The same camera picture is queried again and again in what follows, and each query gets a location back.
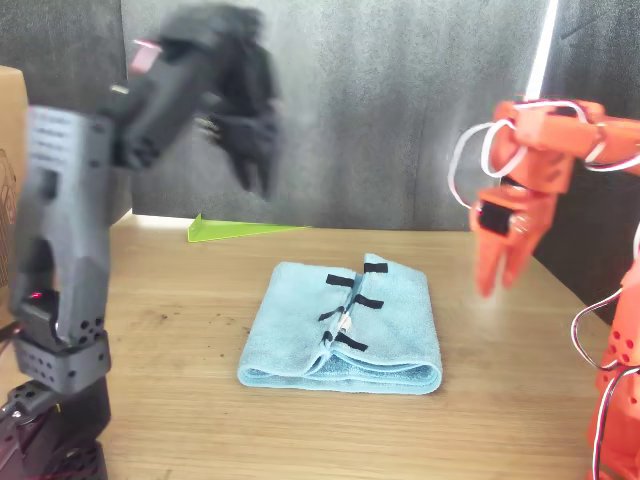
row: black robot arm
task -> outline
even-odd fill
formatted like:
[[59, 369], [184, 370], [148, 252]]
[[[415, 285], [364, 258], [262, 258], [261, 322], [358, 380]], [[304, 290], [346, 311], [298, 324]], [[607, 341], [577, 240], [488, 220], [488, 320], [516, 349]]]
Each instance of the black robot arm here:
[[32, 380], [0, 409], [0, 480], [107, 479], [96, 438], [110, 420], [110, 169], [153, 166], [206, 92], [218, 101], [205, 123], [234, 164], [268, 167], [277, 129], [259, 26], [255, 10], [186, 8], [136, 57], [128, 93], [97, 115], [31, 109], [10, 309], [18, 367]]

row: wooden tabletop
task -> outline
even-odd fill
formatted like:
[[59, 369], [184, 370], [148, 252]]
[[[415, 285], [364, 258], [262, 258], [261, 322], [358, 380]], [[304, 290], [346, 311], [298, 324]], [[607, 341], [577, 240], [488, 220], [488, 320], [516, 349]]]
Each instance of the wooden tabletop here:
[[[376, 253], [426, 273], [444, 366], [425, 396], [247, 388], [236, 367], [281, 261], [360, 270]], [[112, 232], [106, 327], [110, 480], [584, 478], [595, 372], [569, 324], [580, 302], [539, 263], [481, 299], [468, 233], [298, 230], [188, 244]], [[585, 321], [600, 352], [606, 326]], [[21, 383], [13, 355], [0, 387]]]

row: white light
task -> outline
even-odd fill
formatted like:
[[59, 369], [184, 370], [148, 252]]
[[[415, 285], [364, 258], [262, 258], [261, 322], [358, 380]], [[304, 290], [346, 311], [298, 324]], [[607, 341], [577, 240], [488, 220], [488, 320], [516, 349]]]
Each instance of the white light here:
[[142, 228], [187, 229], [193, 218], [154, 217], [151, 215], [134, 215], [135, 222]]
[[553, 38], [553, 28], [556, 24], [556, 15], [558, 13], [558, 0], [549, 0], [549, 8], [544, 19], [542, 33], [540, 34], [540, 43], [536, 51], [536, 58], [533, 61], [531, 76], [527, 84], [525, 93], [525, 101], [537, 100], [542, 92], [542, 82], [544, 73], [547, 69], [549, 61], [549, 51], [551, 50], [551, 40]]

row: green triangular object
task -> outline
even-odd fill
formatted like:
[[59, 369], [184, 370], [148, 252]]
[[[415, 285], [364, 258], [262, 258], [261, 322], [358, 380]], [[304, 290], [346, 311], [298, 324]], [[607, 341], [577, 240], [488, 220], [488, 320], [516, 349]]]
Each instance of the green triangular object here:
[[265, 223], [227, 222], [224, 220], [204, 220], [198, 214], [189, 226], [189, 242], [206, 242], [222, 238], [246, 237], [261, 233], [286, 232], [308, 227], [290, 227], [287, 225], [269, 225]]

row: light blue towel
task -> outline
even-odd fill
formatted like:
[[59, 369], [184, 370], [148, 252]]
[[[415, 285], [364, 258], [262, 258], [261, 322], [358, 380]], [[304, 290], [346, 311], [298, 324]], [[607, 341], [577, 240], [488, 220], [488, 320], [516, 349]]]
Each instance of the light blue towel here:
[[372, 254], [364, 271], [278, 265], [240, 359], [240, 382], [370, 393], [438, 388], [425, 275]]

